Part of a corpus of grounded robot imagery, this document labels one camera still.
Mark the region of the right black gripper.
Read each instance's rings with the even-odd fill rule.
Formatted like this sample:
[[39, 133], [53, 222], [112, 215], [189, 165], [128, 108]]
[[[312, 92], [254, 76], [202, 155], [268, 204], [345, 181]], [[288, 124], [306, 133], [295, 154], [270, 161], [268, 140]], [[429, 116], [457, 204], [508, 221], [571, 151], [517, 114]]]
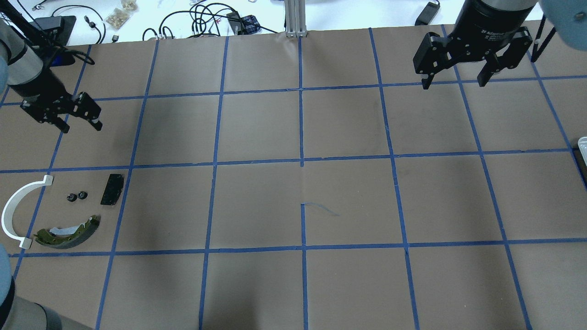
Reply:
[[485, 65], [476, 79], [480, 87], [502, 69], [509, 67], [507, 54], [527, 51], [532, 42], [530, 32], [522, 24], [534, 9], [533, 0], [466, 0], [453, 31], [442, 37], [427, 32], [414, 57], [415, 73], [422, 76], [421, 85], [428, 90], [434, 77], [453, 67], [455, 58], [480, 60]]

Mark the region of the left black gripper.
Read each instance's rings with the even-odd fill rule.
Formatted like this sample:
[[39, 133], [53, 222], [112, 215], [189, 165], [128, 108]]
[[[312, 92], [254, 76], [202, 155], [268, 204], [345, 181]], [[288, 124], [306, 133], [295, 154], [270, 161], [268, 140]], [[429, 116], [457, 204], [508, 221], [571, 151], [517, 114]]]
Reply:
[[65, 88], [63, 82], [54, 73], [40, 73], [31, 81], [20, 85], [20, 96], [23, 98], [21, 109], [35, 121], [48, 122], [63, 134], [67, 134], [70, 126], [58, 115], [69, 114], [84, 119], [96, 131], [101, 131], [101, 107], [87, 93], [81, 92], [73, 96]]

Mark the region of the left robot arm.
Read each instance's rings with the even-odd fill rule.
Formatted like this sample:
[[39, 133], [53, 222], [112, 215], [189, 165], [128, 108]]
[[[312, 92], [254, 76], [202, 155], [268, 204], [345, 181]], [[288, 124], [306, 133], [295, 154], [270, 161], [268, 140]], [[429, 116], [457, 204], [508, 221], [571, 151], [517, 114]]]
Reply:
[[101, 131], [101, 107], [86, 92], [73, 95], [53, 73], [53, 59], [42, 59], [18, 33], [1, 23], [1, 84], [21, 96], [21, 109], [38, 123], [70, 129], [61, 115], [84, 119]]

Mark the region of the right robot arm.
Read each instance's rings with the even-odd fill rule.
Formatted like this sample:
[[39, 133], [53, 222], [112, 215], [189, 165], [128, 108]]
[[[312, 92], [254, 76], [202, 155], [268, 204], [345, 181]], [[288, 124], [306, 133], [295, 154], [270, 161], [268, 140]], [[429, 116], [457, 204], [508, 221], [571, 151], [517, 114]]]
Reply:
[[466, 0], [447, 37], [424, 35], [413, 67], [428, 89], [440, 71], [485, 62], [476, 78], [483, 87], [496, 73], [516, 68], [528, 50], [535, 62], [555, 34], [571, 48], [586, 50], [584, 0]]

